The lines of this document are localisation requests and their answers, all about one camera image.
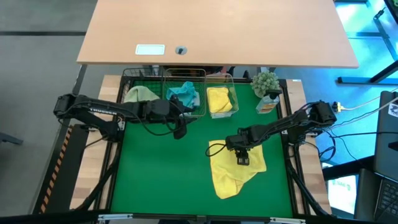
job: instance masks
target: wire basket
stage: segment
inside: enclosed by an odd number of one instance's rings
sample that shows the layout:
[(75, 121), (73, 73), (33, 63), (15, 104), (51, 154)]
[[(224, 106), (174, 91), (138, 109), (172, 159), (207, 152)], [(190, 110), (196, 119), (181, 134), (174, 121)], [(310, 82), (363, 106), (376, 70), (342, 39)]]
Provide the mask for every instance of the wire basket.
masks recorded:
[(181, 87), (186, 81), (193, 83), (195, 91), (199, 94), (200, 105), (194, 112), (186, 116), (204, 116), (206, 114), (206, 72), (203, 69), (185, 69), (163, 67), (127, 68), (123, 71), (121, 88), (121, 102), (127, 92), (134, 86), (146, 86), (159, 98), (167, 99), (167, 90), (173, 87)]

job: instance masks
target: floor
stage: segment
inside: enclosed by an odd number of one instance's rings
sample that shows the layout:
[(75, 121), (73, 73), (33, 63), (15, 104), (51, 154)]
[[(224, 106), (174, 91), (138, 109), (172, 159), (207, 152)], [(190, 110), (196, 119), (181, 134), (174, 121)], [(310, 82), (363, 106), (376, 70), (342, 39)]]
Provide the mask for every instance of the floor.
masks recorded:
[[(347, 32), (374, 32), (372, 17), (383, 8), (383, 0), (370, 1), (371, 7), (337, 4), (337, 11)], [(0, 30), (86, 30), (95, 0), (2, 0)], [(398, 25), (389, 13), (381, 17), (384, 28), (398, 48)], [(29, 213), (41, 183), (45, 164), (51, 153), (58, 123), (52, 114), (56, 97), (70, 92), (78, 72), (75, 63), (83, 37), (0, 37), (0, 131), (24, 140), (22, 146), (1, 144), (0, 150), (0, 216)], [(393, 86), (338, 85), (339, 76), (371, 77), (392, 62), (379, 38), (350, 39), (360, 68), (313, 69), (278, 68), (281, 78), (303, 81), (307, 101), (340, 101), (353, 107), (368, 101)], [(103, 75), (118, 74), (126, 66), (90, 66), (81, 94), (97, 96)], [(246, 68), (237, 68), (242, 75)], [(255, 69), (249, 68), (251, 74)], [(358, 110), (341, 113), (340, 121), (378, 107), (378, 101)], [(375, 131), (377, 115), (354, 125), (336, 129), (336, 134)], [(374, 136), (347, 137), (354, 157), (374, 152)], [(319, 148), (326, 149), (327, 136), (317, 138)], [(341, 142), (337, 142), (333, 164), (352, 161)]]

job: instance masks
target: label sticker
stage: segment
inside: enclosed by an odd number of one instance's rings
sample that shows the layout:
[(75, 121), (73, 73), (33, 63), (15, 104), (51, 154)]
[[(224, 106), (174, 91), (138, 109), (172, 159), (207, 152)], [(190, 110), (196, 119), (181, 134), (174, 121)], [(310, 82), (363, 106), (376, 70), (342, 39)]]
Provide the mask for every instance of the label sticker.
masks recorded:
[(164, 44), (137, 44), (136, 55), (164, 55)]
[(398, 105), (390, 103), (388, 107), (388, 114), (398, 118)]

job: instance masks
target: white cable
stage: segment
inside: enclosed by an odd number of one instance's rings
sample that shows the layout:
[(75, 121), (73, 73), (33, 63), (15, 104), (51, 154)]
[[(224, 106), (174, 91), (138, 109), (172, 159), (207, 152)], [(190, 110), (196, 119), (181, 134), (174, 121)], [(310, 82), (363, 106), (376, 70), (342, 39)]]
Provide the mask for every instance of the white cable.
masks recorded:
[(367, 114), (366, 116), (360, 117), (360, 118), (358, 118), (358, 119), (356, 119), (356, 120), (354, 120), (354, 121), (350, 121), (350, 122), (345, 123), (345, 124), (337, 125), (337, 126), (331, 128), (331, 129), (329, 129), (329, 130), (333, 130), (333, 129), (335, 129), (335, 128), (340, 128), (340, 127), (343, 127), (343, 126), (345, 126), (345, 125), (347, 125), (347, 124), (352, 124), (352, 123), (357, 122), (357, 121), (359, 121), (359, 120), (361, 120), (361, 119), (364, 119), (364, 118), (366, 118), (366, 117), (368, 117), (368, 116), (371, 116), (372, 114), (374, 114), (374, 113), (376, 113), (376, 112), (378, 112), (378, 111), (380, 111), (380, 110), (383, 110), (385, 107), (387, 107), (387, 106), (390, 105), (391, 103), (395, 102), (395, 100), (398, 100), (398, 97), (394, 98), (393, 100), (391, 100), (390, 102), (388, 102), (388, 103), (386, 103), (385, 105), (381, 106), (379, 109), (373, 111), (372, 113)]
[(370, 102), (372, 102), (372, 101), (374, 101), (374, 100), (376, 100), (376, 99), (378, 99), (378, 98), (380, 98), (380, 96), (378, 96), (378, 97), (376, 97), (376, 98), (373, 98), (373, 99), (369, 100), (368, 102), (365, 102), (365, 103), (363, 103), (363, 104), (361, 104), (361, 105), (358, 105), (358, 106), (355, 106), (355, 107), (353, 107), (353, 108), (345, 108), (344, 106), (342, 106), (342, 107), (341, 107), (341, 110), (355, 110), (355, 109), (358, 109), (358, 108), (360, 108), (360, 107), (362, 107), (362, 106), (365, 106), (366, 104), (368, 104), (368, 103), (370, 103)]

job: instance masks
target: light green cloth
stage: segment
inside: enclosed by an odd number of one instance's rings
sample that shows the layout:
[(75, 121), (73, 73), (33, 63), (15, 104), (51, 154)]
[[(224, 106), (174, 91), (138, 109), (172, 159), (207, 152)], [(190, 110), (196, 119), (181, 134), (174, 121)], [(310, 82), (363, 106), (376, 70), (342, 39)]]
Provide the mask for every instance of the light green cloth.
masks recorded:
[(145, 86), (132, 87), (124, 97), (124, 102), (157, 100), (159, 97)]

